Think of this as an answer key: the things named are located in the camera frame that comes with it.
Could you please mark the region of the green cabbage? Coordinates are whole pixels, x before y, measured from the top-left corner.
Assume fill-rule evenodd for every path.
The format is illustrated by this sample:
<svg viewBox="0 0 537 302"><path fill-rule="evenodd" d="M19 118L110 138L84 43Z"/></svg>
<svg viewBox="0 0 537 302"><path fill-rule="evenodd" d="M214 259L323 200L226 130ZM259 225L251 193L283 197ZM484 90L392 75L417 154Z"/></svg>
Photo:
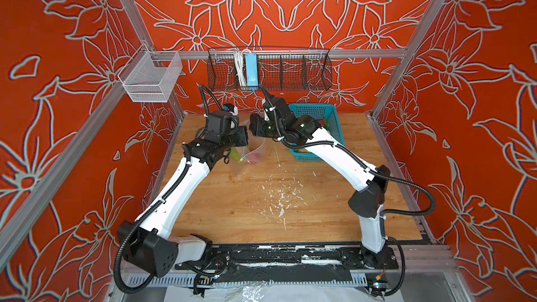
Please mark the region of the green cabbage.
<svg viewBox="0 0 537 302"><path fill-rule="evenodd" d="M233 149L231 152L231 159L237 163L241 163L246 158L247 152L245 150Z"/></svg>

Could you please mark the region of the clear zip top bag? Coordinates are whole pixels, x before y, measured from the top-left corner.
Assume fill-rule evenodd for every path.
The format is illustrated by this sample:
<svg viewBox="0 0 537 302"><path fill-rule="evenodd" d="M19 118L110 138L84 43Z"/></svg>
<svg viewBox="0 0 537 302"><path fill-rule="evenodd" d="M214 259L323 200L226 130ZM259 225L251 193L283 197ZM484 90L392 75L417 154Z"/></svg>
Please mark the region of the clear zip top bag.
<svg viewBox="0 0 537 302"><path fill-rule="evenodd" d="M248 130L248 144L244 147L236 147L235 149L238 150L245 150L247 152L246 158L241 162L237 163L230 157L230 163L229 166L231 166L231 173L233 177L238 177L241 174L246 172L246 169L251 166L257 166L260 163L252 164L249 162L249 155L251 155L253 152L263 152L265 155L266 152L266 139L262 137L257 137L252 134L252 132L249 130L250 126L250 120L244 120L241 122L241 125L244 125L247 127Z"/></svg>

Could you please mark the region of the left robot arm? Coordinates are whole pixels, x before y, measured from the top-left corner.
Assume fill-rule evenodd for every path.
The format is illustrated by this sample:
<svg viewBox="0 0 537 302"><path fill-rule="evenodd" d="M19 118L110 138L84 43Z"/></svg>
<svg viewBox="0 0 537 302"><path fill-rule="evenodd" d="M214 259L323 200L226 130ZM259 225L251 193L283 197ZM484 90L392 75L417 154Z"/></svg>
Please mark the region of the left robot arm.
<svg viewBox="0 0 537 302"><path fill-rule="evenodd" d="M196 262L207 260L211 242L191 234L171 239L171 232L194 190L220 161L229 161L233 148L248 145L248 129L239 121L232 103L215 102L211 111L208 98L215 95L199 86L204 106L205 124L194 139L181 145L183 157L173 176L154 201L134 222L124 221L117 231L120 247L113 264L116 287L125 294L146 288L154 278L161 278L183 264L203 273Z"/></svg>

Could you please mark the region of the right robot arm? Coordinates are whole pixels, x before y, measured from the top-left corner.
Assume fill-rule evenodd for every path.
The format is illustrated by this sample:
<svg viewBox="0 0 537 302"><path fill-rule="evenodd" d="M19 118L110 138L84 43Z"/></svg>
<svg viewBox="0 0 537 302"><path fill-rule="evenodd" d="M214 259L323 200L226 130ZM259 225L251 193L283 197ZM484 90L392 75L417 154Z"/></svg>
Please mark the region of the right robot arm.
<svg viewBox="0 0 537 302"><path fill-rule="evenodd" d="M362 233L360 248L363 262L369 268L379 268L390 257L387 250L389 238L385 234L386 215L417 217L429 215L436 209L436 200L429 190L408 180L392 177L386 166L377 167L366 162L309 115L297 118L291 113L282 117L276 110L267 110L265 116L251 114L249 127L255 136L272 138L290 149L305 149L313 153L350 183L355 192L348 205L359 217ZM385 209L389 182L417 189L429 199L429 206L420 211Z"/></svg>

